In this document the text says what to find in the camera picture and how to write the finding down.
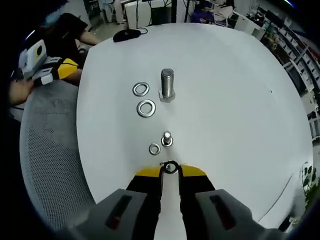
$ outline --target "floor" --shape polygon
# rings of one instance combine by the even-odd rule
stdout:
[[[98,39],[104,41],[112,38],[117,32],[125,29],[125,27],[126,24],[103,23],[90,32],[93,33]]]

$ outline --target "person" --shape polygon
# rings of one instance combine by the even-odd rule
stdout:
[[[85,22],[71,13],[62,14],[62,10],[63,5],[48,14],[27,38],[26,45],[30,47],[42,39],[48,56],[69,58],[79,64],[77,71],[64,79],[78,86],[87,55],[79,53],[76,39],[90,46],[95,46],[101,41],[86,31],[88,25]]]

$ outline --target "office chair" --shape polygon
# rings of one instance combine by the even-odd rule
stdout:
[[[53,231],[84,221],[95,204],[82,169],[76,129],[78,88],[62,80],[35,88],[20,130],[20,162],[30,200]]]

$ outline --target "white table surface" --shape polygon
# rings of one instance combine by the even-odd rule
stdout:
[[[142,166],[175,160],[201,168],[254,220],[278,227],[301,166],[313,161],[308,119],[290,77],[258,40],[237,30],[177,23],[148,31],[125,42],[105,40],[84,65],[77,137],[94,200],[125,189]],[[171,103],[158,96],[164,68],[174,70]],[[145,97],[132,93],[138,82],[150,85]],[[156,104],[149,118],[136,111],[143,99]],[[149,145],[161,144],[165,130],[174,143],[152,156]],[[166,174],[163,184],[155,239],[186,239],[178,175]]]

